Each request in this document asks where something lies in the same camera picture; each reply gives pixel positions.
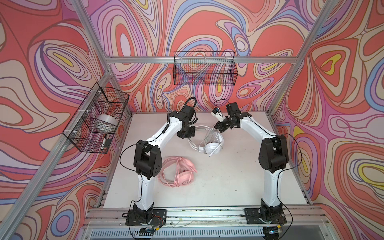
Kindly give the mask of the pink headphones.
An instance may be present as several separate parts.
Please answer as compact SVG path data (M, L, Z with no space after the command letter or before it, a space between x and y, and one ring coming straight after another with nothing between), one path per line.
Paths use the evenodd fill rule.
M174 179L167 180L166 175L164 173L165 169L175 165L176 174ZM194 174L197 174L198 171L195 167L195 165L184 157L178 157L178 156L169 156L163 160L163 166L158 174L158 180L161 184L164 186L170 187L170 188L178 188L178 187L184 187L190 185L194 180L195 176Z

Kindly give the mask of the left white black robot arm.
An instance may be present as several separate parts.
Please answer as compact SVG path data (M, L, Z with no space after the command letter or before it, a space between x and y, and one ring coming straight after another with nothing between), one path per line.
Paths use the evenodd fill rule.
M129 217L141 224L148 224L154 217L154 184L163 166L161 150L173 136L189 139L195 136L197 99L190 97L180 111L168 113L167 122L146 141L139 140L134 155L134 168L138 174L139 199L133 204Z

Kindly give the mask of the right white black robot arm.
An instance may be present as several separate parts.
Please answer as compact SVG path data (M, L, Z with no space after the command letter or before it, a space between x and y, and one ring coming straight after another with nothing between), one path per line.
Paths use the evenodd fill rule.
M259 164L264 169L264 193L259 208L259 218L269 224L287 222L283 203L281 202L281 182L283 170L289 162L287 138L276 135L258 123L250 113L241 112L237 103L226 105L227 115L223 115L218 107L212 110L212 115L218 119L214 128L220 133L227 129L240 128L250 134L260 143Z

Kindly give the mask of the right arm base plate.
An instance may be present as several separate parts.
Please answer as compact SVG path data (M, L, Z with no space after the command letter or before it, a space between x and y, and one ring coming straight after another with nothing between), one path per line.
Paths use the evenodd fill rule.
M285 214L282 211L271 212L260 208L245 208L244 216L249 225L284 225L287 223Z

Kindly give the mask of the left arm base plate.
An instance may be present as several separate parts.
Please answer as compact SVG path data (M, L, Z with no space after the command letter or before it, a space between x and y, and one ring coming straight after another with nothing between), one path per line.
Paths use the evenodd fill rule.
M126 219L126 226L162 226L166 223L167 210L155 209L142 212L140 209L129 210L123 213Z

